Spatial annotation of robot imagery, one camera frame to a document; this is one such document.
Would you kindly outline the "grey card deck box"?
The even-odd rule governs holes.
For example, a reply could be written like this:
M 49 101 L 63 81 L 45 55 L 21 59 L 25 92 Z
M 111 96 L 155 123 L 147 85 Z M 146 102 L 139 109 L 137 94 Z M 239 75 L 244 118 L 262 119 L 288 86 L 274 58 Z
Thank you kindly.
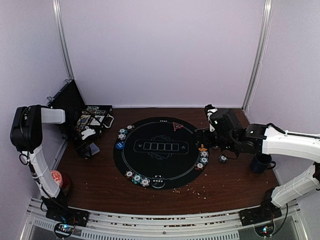
M 89 145 L 89 157 L 90 158 L 99 152 L 100 152 L 100 148 L 95 143 L 91 143 Z

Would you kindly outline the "orange big blind button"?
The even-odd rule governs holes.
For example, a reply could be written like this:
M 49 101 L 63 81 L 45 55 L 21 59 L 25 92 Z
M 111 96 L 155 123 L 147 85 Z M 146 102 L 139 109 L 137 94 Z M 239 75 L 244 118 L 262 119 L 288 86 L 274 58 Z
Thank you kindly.
M 199 150 L 200 152 L 206 152 L 206 151 L 208 151 L 208 149 L 207 149 L 207 148 L 204 148 L 204 147 L 200 147 L 200 148 L 198 148 L 198 150 Z

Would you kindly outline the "blue small blind button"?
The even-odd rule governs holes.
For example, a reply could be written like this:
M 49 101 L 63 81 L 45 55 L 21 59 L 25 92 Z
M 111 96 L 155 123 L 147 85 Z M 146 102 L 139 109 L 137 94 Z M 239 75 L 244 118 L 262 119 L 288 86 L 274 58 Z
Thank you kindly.
M 120 142 L 117 142 L 115 144 L 115 148 L 118 149 L 118 150 L 121 150 L 125 147 L 125 143 L 123 141 L 120 141 Z

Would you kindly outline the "green fifty chip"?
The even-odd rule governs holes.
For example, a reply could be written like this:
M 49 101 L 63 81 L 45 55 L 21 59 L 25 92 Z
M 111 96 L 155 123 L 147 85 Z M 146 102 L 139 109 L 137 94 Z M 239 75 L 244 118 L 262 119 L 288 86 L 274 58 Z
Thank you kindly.
M 128 131 L 127 131 L 126 128 L 121 128 L 118 132 L 119 132 L 120 134 L 126 135 Z

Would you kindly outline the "red triangle marker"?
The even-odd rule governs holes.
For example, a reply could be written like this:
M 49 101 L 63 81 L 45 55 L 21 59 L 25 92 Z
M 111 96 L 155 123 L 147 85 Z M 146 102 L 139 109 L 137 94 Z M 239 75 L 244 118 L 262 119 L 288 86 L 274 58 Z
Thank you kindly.
M 177 122 L 173 122 L 173 130 L 176 131 L 178 129 L 182 129 L 184 127 L 183 124 L 177 123 Z

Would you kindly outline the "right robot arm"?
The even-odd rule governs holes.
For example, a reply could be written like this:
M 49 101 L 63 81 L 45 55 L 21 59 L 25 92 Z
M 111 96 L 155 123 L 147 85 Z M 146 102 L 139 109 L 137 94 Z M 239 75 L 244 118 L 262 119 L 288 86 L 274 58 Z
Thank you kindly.
M 207 128 L 194 131 L 197 148 L 208 151 L 217 147 L 236 157 L 251 154 L 255 157 L 305 162 L 305 170 L 295 171 L 296 176 L 266 192 L 256 210 L 259 220 L 268 220 L 276 209 L 294 199 L 320 189 L 320 135 L 283 130 L 273 123 L 251 123 L 243 127 L 236 113 L 230 108 L 204 107 Z

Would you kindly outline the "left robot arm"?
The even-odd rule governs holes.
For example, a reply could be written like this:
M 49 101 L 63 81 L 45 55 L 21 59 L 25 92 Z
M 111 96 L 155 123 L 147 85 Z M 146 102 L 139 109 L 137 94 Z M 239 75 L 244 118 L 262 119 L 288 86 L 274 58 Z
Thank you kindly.
M 72 218 L 65 194 L 52 177 L 43 153 L 43 125 L 62 125 L 66 135 L 74 141 L 78 154 L 89 159 L 100 149 L 95 143 L 87 144 L 86 139 L 95 135 L 93 128 L 82 132 L 76 130 L 76 123 L 83 109 L 75 107 L 54 108 L 42 105 L 21 106 L 16 109 L 10 130 L 10 141 L 19 152 L 20 162 L 29 167 L 36 182 L 41 199 L 47 209 L 61 222 Z

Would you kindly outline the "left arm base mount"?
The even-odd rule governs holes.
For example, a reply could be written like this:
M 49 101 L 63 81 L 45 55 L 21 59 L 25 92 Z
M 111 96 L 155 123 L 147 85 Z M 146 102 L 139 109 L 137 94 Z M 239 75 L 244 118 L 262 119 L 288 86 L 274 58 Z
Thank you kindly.
M 85 210 L 70 208 L 66 212 L 47 211 L 45 216 L 57 223 L 53 227 L 53 233 L 60 239 L 69 238 L 76 226 L 86 227 L 90 213 Z

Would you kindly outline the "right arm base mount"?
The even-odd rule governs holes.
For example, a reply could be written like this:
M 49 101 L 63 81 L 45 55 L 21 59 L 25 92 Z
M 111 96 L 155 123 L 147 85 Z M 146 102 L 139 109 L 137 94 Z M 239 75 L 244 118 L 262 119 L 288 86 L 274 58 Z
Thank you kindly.
M 239 218 L 242 226 L 254 226 L 259 237 L 271 237 L 276 232 L 275 219 L 282 216 L 279 208 L 254 207 L 241 210 Z

